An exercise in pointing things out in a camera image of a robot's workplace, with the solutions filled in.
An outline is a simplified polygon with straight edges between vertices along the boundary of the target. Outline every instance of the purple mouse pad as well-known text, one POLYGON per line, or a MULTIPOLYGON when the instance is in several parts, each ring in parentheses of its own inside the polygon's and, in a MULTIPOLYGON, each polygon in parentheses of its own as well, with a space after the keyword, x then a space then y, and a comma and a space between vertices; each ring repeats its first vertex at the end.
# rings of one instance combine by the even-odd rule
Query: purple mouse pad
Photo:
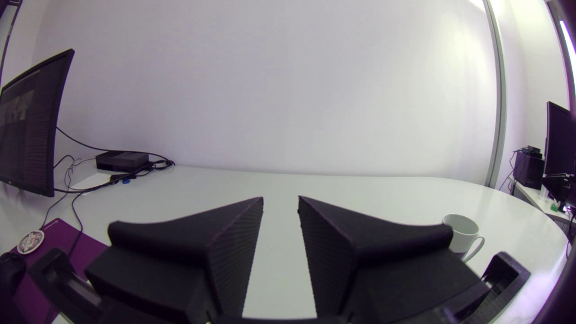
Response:
MULTIPOLYGON (((30 268, 36 261, 44 256, 44 254, 55 247, 68 253, 79 233, 79 230, 59 218, 46 224, 42 228, 42 231, 44 232, 44 241, 42 244, 30 254, 23 255, 27 268, 30 268)), ((78 239, 78 243, 70 260, 76 273, 84 280, 87 280, 86 275, 84 275, 84 269, 107 247, 108 246, 83 233, 78 239)), ((12 249, 12 252, 18 253, 16 247, 12 249)), ((46 323, 46 317, 50 312, 51 304, 38 287, 36 287, 36 284, 32 281, 28 273, 24 275, 13 299, 29 324, 46 323)), ((57 315, 58 311, 53 309, 50 313, 48 323, 51 323, 57 315)))

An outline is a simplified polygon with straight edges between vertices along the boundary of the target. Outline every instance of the black monitor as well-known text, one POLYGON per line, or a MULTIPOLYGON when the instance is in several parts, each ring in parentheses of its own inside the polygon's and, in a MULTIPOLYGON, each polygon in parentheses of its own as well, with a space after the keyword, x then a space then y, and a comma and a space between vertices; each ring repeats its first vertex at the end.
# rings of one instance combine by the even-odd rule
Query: black monitor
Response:
POLYGON ((544 174, 576 174, 576 115, 548 102, 544 174))
POLYGON ((54 196, 54 138, 70 49, 20 74, 0 94, 0 180, 54 196))

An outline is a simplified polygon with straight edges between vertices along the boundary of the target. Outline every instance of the speaker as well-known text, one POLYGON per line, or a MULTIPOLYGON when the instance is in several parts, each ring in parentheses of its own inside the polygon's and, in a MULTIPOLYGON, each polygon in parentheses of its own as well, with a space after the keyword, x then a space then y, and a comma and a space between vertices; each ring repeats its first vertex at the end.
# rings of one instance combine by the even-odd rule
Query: speaker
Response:
POLYGON ((514 178, 523 186, 538 190, 542 187, 544 160, 541 156, 526 151, 520 151, 516 154, 513 174, 514 178))

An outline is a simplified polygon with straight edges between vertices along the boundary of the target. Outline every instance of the coaster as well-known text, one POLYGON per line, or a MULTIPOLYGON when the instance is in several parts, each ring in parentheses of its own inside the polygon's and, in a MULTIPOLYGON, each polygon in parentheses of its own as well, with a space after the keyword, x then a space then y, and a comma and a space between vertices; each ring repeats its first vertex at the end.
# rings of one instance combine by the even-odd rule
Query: coaster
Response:
POLYGON ((29 254, 34 252, 34 250, 37 249, 40 246, 40 244, 42 244, 43 240, 44 240, 43 231, 40 230, 32 231, 24 235, 24 237, 18 243, 16 249, 20 254, 29 254))

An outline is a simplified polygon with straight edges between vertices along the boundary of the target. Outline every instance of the white mug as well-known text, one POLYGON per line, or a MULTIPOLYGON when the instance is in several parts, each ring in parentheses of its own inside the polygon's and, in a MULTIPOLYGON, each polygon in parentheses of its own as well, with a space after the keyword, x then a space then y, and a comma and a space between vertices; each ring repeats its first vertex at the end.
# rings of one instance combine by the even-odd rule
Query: white mug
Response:
POLYGON ((466 216, 458 214, 448 214, 442 219, 442 223, 452 227, 452 241, 449 249, 456 253, 463 262, 468 262, 484 245, 484 237, 478 236, 478 225, 466 216), (467 254, 476 239, 480 239, 480 244, 467 254))

